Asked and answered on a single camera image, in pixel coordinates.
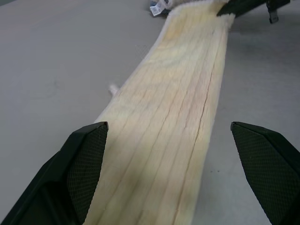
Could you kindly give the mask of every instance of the gray floor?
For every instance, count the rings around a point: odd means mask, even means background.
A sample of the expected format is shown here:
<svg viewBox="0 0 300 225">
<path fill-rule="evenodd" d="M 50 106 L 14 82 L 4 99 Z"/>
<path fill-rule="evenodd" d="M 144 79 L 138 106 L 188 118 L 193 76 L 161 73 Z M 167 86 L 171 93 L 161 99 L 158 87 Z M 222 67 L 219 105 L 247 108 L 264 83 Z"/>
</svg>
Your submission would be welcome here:
<svg viewBox="0 0 300 225">
<path fill-rule="evenodd" d="M 151 48 L 165 19 L 147 8 L 147 0 L 86 0 L 25 28 L 21 17 L 8 27 L 2 16 L 0 220 L 68 135 L 102 112 L 108 84 L 122 85 Z M 270 224 L 245 179 L 230 123 L 274 129 L 300 149 L 300 2 L 279 16 L 270 25 L 261 7 L 236 19 L 229 34 L 194 225 Z"/>
</svg>

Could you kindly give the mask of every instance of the textured black grip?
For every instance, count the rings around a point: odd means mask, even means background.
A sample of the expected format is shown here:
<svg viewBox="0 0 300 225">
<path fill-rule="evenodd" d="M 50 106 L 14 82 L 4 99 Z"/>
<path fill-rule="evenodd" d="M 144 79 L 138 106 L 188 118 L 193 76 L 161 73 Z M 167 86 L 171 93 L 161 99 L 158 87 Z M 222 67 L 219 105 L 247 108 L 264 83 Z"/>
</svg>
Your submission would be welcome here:
<svg viewBox="0 0 300 225">
<path fill-rule="evenodd" d="M 234 122 L 232 134 L 249 185 L 273 225 L 300 216 L 300 153 L 279 133 Z"/>
<path fill-rule="evenodd" d="M 89 133 L 67 173 L 67 189 L 81 224 L 88 213 L 99 180 L 106 135 L 106 126 Z"/>
</svg>

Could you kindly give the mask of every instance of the fuzzy white edge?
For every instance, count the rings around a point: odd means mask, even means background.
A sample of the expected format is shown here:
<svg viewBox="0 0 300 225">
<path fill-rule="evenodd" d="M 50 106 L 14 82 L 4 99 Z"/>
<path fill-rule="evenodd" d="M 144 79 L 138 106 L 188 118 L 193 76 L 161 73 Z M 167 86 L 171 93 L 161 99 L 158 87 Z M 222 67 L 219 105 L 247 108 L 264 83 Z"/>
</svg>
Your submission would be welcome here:
<svg viewBox="0 0 300 225">
<path fill-rule="evenodd" d="M 229 0 L 202 0 L 202 1 L 193 1 L 193 2 L 188 2 L 188 3 L 183 3 L 179 6 L 176 6 L 168 15 L 165 24 L 158 36 L 158 38 L 156 39 L 154 45 L 150 48 L 149 52 L 147 53 L 147 55 L 145 56 L 145 58 L 140 62 L 140 64 L 137 66 L 137 68 L 133 71 L 133 73 L 129 76 L 129 78 L 125 81 L 125 83 L 122 85 L 122 87 L 120 88 L 120 90 L 122 90 L 123 86 L 125 86 L 130 79 L 132 78 L 133 74 L 135 74 L 140 67 L 142 66 L 142 64 L 150 57 L 150 55 L 152 54 L 152 52 L 157 48 L 157 46 L 161 43 L 167 28 L 169 27 L 170 21 L 173 19 L 173 17 L 175 17 L 182 9 L 184 8 L 188 8 L 188 7 L 192 7 L 192 6 L 200 6 L 200 5 L 204 5 L 204 4 L 211 4 L 213 2 L 228 2 Z M 227 19 L 227 25 L 228 27 L 231 26 L 231 24 L 233 23 L 234 20 L 234 15 L 230 14 L 230 16 Z M 107 109 L 109 109 L 110 105 L 112 104 L 113 99 L 110 101 L 110 103 L 106 106 L 106 108 L 101 112 L 101 114 L 98 116 L 98 118 L 94 121 L 94 123 L 98 123 L 101 122 L 101 117 L 102 115 L 106 112 Z"/>
</svg>

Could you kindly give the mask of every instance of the white tag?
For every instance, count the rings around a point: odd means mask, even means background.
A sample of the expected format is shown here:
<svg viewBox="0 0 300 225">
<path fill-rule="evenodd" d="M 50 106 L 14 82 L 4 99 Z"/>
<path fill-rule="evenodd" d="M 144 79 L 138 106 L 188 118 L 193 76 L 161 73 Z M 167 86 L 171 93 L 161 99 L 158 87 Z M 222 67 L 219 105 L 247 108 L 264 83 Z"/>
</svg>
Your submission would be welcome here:
<svg viewBox="0 0 300 225">
<path fill-rule="evenodd" d="M 151 6 L 150 10 L 154 16 L 161 14 L 161 12 L 165 9 L 164 3 L 165 0 L 159 0 L 159 2 L 155 6 Z"/>
</svg>

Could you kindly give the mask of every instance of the label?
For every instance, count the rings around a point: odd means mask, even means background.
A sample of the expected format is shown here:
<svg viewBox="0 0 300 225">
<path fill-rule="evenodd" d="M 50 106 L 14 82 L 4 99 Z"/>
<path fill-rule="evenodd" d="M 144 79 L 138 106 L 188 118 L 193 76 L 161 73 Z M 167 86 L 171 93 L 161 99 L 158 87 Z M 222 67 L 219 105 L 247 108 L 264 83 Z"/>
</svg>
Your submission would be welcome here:
<svg viewBox="0 0 300 225">
<path fill-rule="evenodd" d="M 150 10 L 154 16 L 161 14 L 161 12 L 165 9 L 165 0 L 159 0 L 159 2 L 155 6 L 151 6 Z"/>
</svg>

